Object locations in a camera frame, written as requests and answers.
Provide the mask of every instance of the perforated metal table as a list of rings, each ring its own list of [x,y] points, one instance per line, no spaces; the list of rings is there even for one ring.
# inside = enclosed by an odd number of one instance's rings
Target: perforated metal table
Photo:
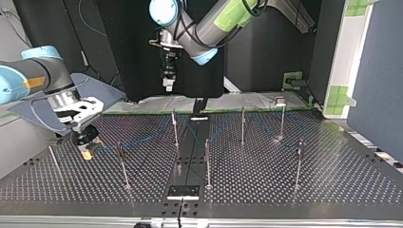
[[[106,143],[83,161],[70,143],[0,181],[0,215],[181,219],[403,220],[403,177],[337,124],[316,111],[210,114],[209,121],[178,116],[175,146],[170,115],[103,116]],[[298,186],[297,142],[306,141]],[[210,141],[212,189],[206,189],[204,143]],[[131,189],[116,159],[124,142]],[[171,185],[198,185],[199,200],[167,200]]]

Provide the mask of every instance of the vertical metal rod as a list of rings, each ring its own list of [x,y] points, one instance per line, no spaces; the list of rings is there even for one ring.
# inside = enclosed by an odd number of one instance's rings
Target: vertical metal rod
[[[54,151],[53,151],[53,148],[51,147],[51,145],[48,146],[48,149],[50,151],[51,157],[53,158],[54,164],[56,164],[57,168],[60,168],[59,162],[57,161],[56,156],[54,155]]]
[[[284,132],[284,119],[285,119],[285,106],[282,107],[282,115],[281,115],[281,130],[279,131],[279,138],[283,138],[283,132]]]
[[[130,183],[128,182],[127,172],[125,169],[125,162],[123,160],[122,160],[122,168],[124,169],[126,188],[130,188]]]
[[[245,144],[245,122],[246,122],[246,120],[245,120],[245,108],[243,107],[242,108],[242,141],[241,141],[242,145]]]
[[[123,169],[124,175],[125,175],[125,188],[130,189],[131,186],[130,186],[130,183],[128,182],[127,171],[125,169],[125,154],[124,154],[124,151],[122,150],[122,142],[118,142],[116,147],[118,149],[118,151],[117,151],[118,152],[118,159],[121,162],[122,169]]]
[[[59,162],[58,162],[57,159],[56,159],[56,155],[55,155],[55,153],[54,153],[53,148],[51,147],[51,145],[48,146],[48,149],[49,149],[49,151],[50,151],[50,155],[51,155],[51,157],[52,157],[52,159],[53,159],[53,162],[56,164],[56,168],[57,168],[57,171],[59,172],[60,178],[62,178],[62,180],[63,180],[64,178],[63,178],[62,170],[60,169],[60,164],[59,164]]]
[[[296,188],[295,188],[295,190],[297,191],[298,189],[299,189],[299,173],[300,173],[300,170],[301,170],[301,156],[299,156],[299,158],[298,158],[298,168],[297,168],[297,178],[296,178]]]
[[[175,120],[175,109],[172,111],[172,124],[174,125],[174,131],[175,131],[175,145],[176,147],[179,147],[177,122]]]
[[[207,164],[207,189],[211,189],[213,186],[210,180],[210,141],[208,139],[205,140],[205,161]]]
[[[299,189],[299,185],[298,185],[299,184],[299,174],[300,174],[302,159],[303,159],[304,154],[305,154],[305,141],[302,138],[299,139],[297,152],[298,152],[298,168],[297,168],[296,189],[295,189],[295,191],[297,191]]]

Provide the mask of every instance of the metal post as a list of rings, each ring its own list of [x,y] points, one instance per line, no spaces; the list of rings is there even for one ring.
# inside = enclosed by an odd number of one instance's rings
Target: metal post
[[[175,109],[173,109],[172,111],[172,124],[174,125],[174,131],[175,131],[175,145],[176,147],[179,147],[177,122],[175,120]]]
[[[118,142],[116,148],[118,150],[117,151],[118,152],[118,159],[119,159],[119,162],[122,165],[122,169],[123,169],[124,175],[125,175],[125,188],[130,189],[131,186],[130,186],[130,183],[128,181],[127,171],[125,169],[125,154],[124,154],[123,149],[122,149],[122,142]]]
[[[126,188],[129,189],[129,188],[131,188],[131,186],[130,186],[130,183],[128,182],[128,177],[127,177],[127,172],[125,170],[125,162],[124,161],[122,161],[122,168],[124,169]]]
[[[305,154],[305,141],[302,138],[299,139],[297,153],[298,153],[298,168],[297,168],[295,191],[297,191],[299,189],[299,185],[298,185],[299,184],[299,173],[300,173],[301,163],[302,163],[302,160],[303,160],[304,154]]]
[[[284,138],[284,119],[285,119],[285,107],[287,106],[287,102],[284,97],[275,97],[275,105],[276,107],[282,107],[281,113],[281,128],[279,131],[279,135],[277,136],[277,140],[280,142]]]
[[[245,144],[245,108],[242,108],[242,141],[241,144],[244,145]]]
[[[53,159],[54,164],[56,164],[56,168],[57,168],[57,171],[59,172],[60,178],[63,180],[64,178],[63,178],[63,174],[62,174],[62,169],[60,169],[60,164],[59,164],[59,162],[58,162],[57,159],[56,159],[56,155],[55,155],[55,153],[54,153],[53,148],[51,147],[51,145],[48,146],[48,149],[49,149],[49,151],[50,151],[50,155],[51,155],[51,157],[52,157],[52,159]]]
[[[205,140],[205,161],[207,164],[207,189],[211,189],[213,186],[211,185],[210,180],[210,141]]]
[[[284,119],[285,119],[285,106],[286,105],[284,105],[283,107],[282,107],[282,114],[281,114],[281,130],[279,131],[279,138],[280,139],[282,139],[284,136],[283,136],[283,132],[284,132]]]
[[[48,146],[48,149],[50,151],[51,157],[53,158],[54,164],[56,164],[57,168],[60,169],[59,162],[57,161],[56,156],[54,155],[54,151],[53,151],[53,148],[51,147],[51,145]]]

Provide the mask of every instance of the robotic arm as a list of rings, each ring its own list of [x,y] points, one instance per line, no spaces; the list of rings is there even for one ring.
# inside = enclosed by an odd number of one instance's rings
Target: robotic arm
[[[186,13],[187,0],[151,0],[149,11],[161,27],[160,38],[151,45],[163,49],[163,86],[172,91],[176,80],[176,61],[183,48],[200,66],[206,65],[253,17],[260,16],[268,0],[219,0],[196,24]]]
[[[90,123],[102,112],[104,104],[93,97],[81,98],[56,48],[33,48],[23,51],[22,56],[22,61],[0,62],[0,105],[44,91],[43,98],[48,100],[59,121],[72,130],[73,143],[84,159],[91,160],[101,141]]]

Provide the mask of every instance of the black curtain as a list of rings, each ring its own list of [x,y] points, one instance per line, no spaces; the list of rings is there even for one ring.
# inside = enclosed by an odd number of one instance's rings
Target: black curtain
[[[162,84],[160,50],[148,44],[156,37],[157,28],[148,13],[149,2],[97,0],[127,97],[132,101],[168,94]],[[199,22],[216,2],[189,1],[188,13]],[[190,98],[220,97],[223,64],[223,50],[207,66],[198,66],[183,52],[174,93]]]

